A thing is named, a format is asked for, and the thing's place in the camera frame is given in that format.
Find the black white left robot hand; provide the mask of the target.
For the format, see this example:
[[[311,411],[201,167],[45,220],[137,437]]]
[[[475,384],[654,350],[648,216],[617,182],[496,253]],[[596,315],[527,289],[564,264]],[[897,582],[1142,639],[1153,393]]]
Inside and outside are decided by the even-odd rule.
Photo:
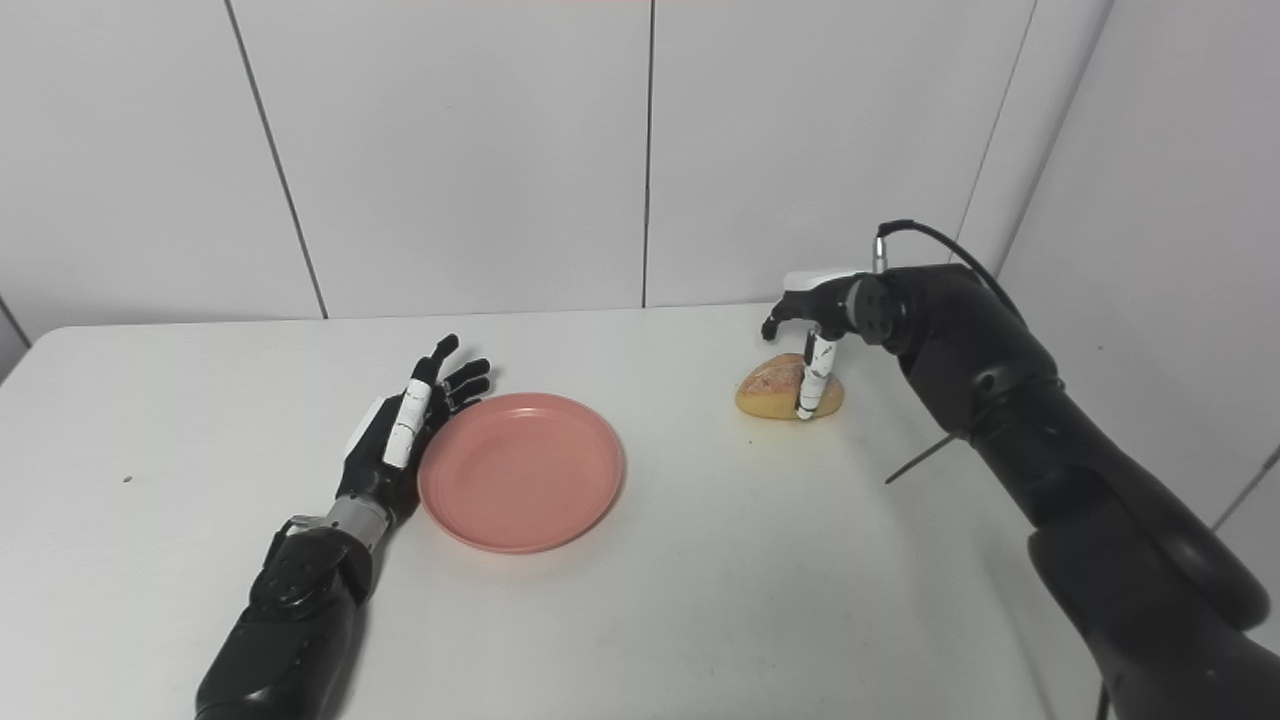
[[[346,456],[338,500],[358,498],[387,512],[399,525],[419,506],[417,477],[425,448],[442,428],[479,404],[492,388],[492,364],[472,359],[445,374],[460,348],[448,334],[419,359],[403,389],[376,401],[372,415]]]

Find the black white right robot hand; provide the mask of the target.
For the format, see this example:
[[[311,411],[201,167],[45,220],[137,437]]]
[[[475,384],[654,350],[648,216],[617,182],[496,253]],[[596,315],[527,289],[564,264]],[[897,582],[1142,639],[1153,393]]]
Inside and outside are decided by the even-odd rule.
[[[791,272],[783,278],[781,299],[762,323],[762,338],[776,341],[786,322],[810,322],[803,352],[803,374],[796,395],[795,415],[800,420],[818,416],[820,401],[831,383],[838,342],[859,329],[849,315],[849,300],[868,270],[836,268],[820,272]]]

